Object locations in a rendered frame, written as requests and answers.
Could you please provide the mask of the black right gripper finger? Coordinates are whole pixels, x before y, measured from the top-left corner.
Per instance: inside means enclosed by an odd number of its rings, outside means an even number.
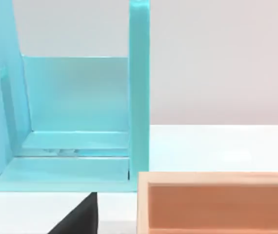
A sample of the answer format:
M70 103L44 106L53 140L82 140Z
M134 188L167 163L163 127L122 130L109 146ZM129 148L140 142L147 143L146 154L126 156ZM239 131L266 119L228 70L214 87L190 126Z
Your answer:
M98 193L90 193L48 234L98 234Z

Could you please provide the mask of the light blue rack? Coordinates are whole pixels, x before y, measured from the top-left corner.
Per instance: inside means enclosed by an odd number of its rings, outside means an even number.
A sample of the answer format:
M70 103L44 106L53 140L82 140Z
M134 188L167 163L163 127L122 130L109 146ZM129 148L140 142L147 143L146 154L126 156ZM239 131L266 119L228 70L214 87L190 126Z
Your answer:
M126 56L27 56L0 0L0 192L135 192L149 170L150 0Z

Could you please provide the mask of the shallow salmon-coloured box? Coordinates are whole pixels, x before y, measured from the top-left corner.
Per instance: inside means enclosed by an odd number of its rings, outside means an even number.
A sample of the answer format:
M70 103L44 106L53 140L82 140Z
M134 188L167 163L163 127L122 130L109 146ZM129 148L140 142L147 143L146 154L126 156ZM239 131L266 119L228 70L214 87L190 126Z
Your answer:
M278 234L278 172L140 172L136 234Z

